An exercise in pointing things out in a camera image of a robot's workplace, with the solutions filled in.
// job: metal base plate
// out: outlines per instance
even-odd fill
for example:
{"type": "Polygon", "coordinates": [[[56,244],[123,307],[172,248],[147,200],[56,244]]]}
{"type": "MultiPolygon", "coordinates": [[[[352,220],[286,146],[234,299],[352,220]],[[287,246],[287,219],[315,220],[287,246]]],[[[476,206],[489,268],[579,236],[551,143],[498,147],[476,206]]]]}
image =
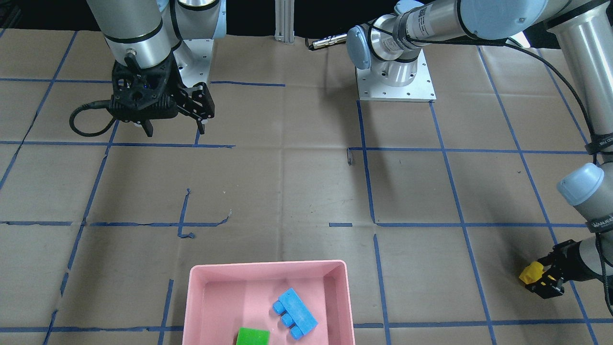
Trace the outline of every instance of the metal base plate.
{"type": "Polygon", "coordinates": [[[208,84],[208,74],[211,71],[211,61],[213,60],[213,39],[188,39],[185,44],[194,54],[196,63],[190,64],[181,69],[181,78],[187,87],[192,87],[199,82],[208,84]]]}
{"type": "Polygon", "coordinates": [[[357,89],[361,101],[431,102],[436,93],[430,78],[424,51],[417,58],[415,79],[405,87],[391,87],[374,78],[369,69],[357,69],[357,89]]]}

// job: yellow block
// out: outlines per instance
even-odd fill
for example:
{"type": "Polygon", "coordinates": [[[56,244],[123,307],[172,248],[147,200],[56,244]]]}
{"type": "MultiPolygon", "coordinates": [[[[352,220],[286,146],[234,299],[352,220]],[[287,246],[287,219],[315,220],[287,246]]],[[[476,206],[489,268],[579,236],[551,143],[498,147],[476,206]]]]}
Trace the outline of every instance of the yellow block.
{"type": "Polygon", "coordinates": [[[533,262],[530,266],[524,268],[522,274],[519,275],[519,279],[524,282],[524,284],[532,284],[538,281],[545,273],[544,266],[541,265],[540,262],[533,262]]]}

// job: blue lego brick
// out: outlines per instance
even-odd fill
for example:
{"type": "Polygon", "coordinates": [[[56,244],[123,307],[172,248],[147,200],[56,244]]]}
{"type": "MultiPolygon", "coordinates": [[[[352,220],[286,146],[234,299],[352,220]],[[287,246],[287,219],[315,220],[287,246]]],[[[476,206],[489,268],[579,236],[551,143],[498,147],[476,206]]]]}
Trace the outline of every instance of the blue lego brick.
{"type": "Polygon", "coordinates": [[[285,291],[272,307],[275,313],[281,315],[282,323],[290,328],[289,332],[296,340],[312,331],[318,324],[294,289],[285,291]]]}

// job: pink plastic tray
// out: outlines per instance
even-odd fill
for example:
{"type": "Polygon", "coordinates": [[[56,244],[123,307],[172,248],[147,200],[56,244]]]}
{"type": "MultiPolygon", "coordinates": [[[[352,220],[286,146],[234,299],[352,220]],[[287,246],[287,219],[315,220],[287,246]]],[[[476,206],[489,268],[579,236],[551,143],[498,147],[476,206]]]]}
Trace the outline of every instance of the pink plastic tray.
{"type": "Polygon", "coordinates": [[[270,331],[268,345],[355,345],[347,266],[341,260],[200,265],[189,274],[183,345],[234,345],[240,327],[270,331]],[[319,325],[294,340],[272,304],[290,287],[319,325]]]}

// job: green toy block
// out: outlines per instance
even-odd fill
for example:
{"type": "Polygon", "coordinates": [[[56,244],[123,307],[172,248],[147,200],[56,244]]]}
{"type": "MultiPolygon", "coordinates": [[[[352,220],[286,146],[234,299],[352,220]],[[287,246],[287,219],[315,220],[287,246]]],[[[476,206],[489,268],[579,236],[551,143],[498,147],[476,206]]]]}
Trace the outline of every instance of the green toy block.
{"type": "Polygon", "coordinates": [[[269,331],[241,327],[238,330],[236,345],[268,345],[269,331]]]}

